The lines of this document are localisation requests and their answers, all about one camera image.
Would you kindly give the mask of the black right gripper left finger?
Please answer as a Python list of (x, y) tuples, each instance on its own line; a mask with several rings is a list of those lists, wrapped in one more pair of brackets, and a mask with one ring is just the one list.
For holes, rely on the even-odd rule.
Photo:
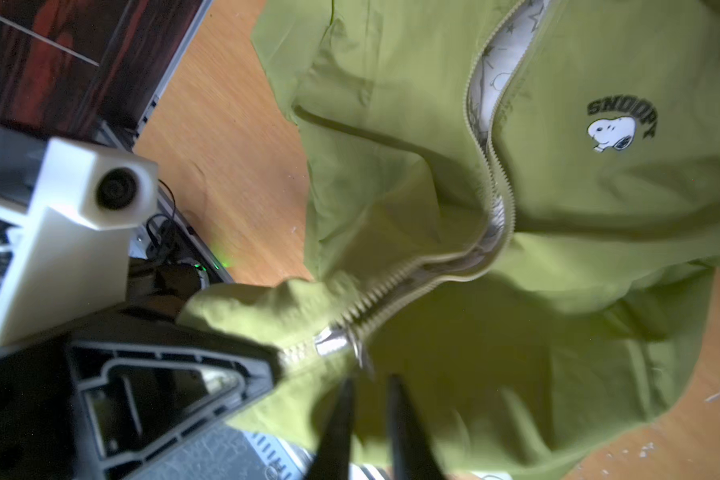
[(348, 480), (354, 428), (355, 384), (345, 380), (305, 480)]

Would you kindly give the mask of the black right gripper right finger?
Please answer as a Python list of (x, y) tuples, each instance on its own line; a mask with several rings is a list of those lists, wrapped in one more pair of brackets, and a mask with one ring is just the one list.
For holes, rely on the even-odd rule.
[(388, 379), (386, 424), (394, 479), (446, 479), (430, 448), (408, 390), (398, 375)]

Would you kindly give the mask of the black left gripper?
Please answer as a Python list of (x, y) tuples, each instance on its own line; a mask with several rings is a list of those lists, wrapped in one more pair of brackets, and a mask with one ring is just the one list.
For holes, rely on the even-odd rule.
[(275, 348), (160, 321), (203, 281), (138, 273), (125, 301), (0, 347), (0, 479), (67, 479), (75, 446), (78, 478), (131, 479), (271, 392)]

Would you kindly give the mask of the green zip jacket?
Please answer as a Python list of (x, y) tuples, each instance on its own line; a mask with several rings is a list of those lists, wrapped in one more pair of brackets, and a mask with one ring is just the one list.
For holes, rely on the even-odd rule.
[(231, 419), (308, 449), (400, 375), (451, 471), (555, 479), (661, 416), (720, 270), (720, 1), (270, 1), (252, 42), (307, 156), (307, 280), (178, 321), (273, 348)]

